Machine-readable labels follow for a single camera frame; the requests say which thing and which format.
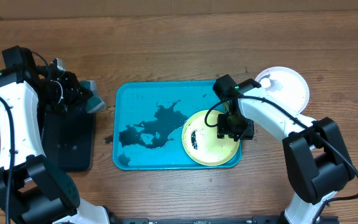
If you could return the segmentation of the dark green sponge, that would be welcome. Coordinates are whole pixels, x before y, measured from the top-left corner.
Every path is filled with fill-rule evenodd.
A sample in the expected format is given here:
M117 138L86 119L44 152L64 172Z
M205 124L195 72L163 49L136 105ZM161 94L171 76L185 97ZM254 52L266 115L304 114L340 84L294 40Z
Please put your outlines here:
M85 110L87 113L96 113L106 106L103 99L98 95L95 80L83 80L80 81L80 85L93 93L92 97L86 101Z

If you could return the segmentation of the yellow-green plate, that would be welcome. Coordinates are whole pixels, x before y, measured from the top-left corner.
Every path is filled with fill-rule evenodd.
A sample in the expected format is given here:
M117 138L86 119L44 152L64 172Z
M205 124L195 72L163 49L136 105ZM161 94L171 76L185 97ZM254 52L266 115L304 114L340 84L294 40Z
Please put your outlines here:
M232 138L218 138L218 129L205 123L212 123L222 113L213 110L199 111L192 115L183 127L181 141L187 155L196 164L208 167L230 168L236 166L242 157L241 144Z

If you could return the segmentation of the white plate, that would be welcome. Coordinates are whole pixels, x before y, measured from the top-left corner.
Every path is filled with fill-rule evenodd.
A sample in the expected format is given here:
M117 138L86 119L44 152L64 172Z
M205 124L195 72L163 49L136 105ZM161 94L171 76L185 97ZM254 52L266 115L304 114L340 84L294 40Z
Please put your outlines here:
M275 99L301 113L310 99L305 79L288 67L270 67L260 72L255 80Z

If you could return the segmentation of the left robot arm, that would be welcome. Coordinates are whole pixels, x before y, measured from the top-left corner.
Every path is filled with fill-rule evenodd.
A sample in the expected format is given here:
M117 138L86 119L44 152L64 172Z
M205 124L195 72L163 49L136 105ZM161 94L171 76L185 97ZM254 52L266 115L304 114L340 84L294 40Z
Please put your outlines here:
M104 206L81 198L42 146L39 113L94 113L104 106L93 80L45 67L0 71L0 208L6 222L114 223Z

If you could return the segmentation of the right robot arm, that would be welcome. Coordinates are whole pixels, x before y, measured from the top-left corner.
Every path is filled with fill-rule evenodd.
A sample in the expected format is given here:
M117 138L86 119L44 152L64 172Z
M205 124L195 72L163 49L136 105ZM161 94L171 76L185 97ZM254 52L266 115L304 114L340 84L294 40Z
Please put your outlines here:
M291 110L253 79L237 84L225 75L216 80L213 91L226 110L215 124L218 138L252 139L257 123L282 142L295 194L280 216L253 221L338 223L321 213L357 175L338 125L330 118L315 120Z

